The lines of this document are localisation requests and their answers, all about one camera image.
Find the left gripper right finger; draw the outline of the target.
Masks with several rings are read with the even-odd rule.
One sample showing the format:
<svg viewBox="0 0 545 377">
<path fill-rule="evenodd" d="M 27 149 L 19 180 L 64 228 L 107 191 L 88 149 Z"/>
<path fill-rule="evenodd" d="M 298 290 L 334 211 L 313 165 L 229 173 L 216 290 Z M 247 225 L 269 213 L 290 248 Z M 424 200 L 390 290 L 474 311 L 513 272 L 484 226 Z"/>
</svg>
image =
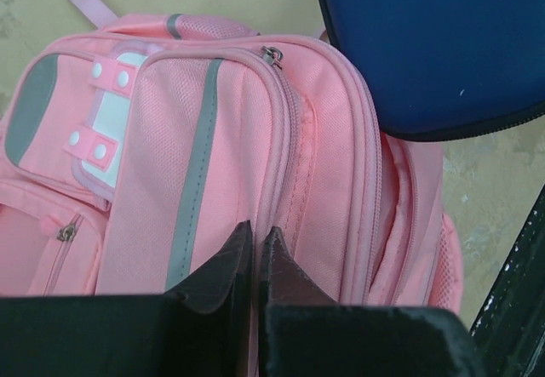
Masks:
<svg viewBox="0 0 545 377">
<path fill-rule="evenodd" d="M 274 227 L 259 298 L 262 376 L 483 376 L 461 321 L 428 307 L 344 306 L 291 258 Z"/>
</svg>

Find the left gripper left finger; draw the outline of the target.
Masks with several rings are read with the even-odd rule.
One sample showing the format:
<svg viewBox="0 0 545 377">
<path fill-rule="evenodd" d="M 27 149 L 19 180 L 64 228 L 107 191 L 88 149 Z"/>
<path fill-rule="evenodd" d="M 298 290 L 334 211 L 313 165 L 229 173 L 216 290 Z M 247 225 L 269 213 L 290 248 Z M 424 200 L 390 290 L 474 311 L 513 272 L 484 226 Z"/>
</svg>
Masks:
<svg viewBox="0 0 545 377">
<path fill-rule="evenodd" d="M 243 376 L 252 230 L 162 294 L 4 299 L 4 376 Z"/>
</svg>

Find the pink student backpack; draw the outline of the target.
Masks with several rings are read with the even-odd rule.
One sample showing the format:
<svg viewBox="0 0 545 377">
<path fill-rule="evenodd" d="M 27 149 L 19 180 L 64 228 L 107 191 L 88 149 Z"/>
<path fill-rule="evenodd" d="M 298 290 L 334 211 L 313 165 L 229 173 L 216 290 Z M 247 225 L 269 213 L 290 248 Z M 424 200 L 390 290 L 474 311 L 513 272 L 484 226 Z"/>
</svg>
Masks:
<svg viewBox="0 0 545 377">
<path fill-rule="evenodd" d="M 442 148 L 380 131 L 328 43 L 209 15 L 115 15 L 26 68 L 1 121 L 1 302 L 162 294 L 252 230 L 247 376 L 265 240 L 336 303 L 459 312 Z"/>
</svg>

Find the blue pencil case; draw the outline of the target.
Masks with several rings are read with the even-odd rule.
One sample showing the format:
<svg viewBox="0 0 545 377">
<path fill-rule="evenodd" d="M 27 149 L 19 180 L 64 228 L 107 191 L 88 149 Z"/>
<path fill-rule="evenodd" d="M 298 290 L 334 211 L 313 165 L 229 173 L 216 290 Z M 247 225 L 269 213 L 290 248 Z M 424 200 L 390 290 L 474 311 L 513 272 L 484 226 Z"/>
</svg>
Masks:
<svg viewBox="0 0 545 377">
<path fill-rule="evenodd" d="M 544 0 L 318 0 L 381 130 L 460 140 L 544 114 Z"/>
</svg>

